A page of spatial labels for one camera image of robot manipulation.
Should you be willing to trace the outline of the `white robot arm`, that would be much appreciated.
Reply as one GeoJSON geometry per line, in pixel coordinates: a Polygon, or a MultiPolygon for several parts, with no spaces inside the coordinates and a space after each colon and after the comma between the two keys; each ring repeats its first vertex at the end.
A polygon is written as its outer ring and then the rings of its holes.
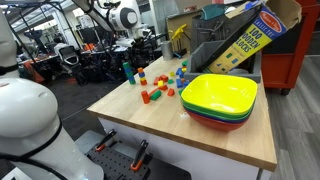
{"type": "Polygon", "coordinates": [[[0,154],[32,180],[104,180],[63,127],[47,87],[19,76],[17,45],[0,15],[0,154]]]}

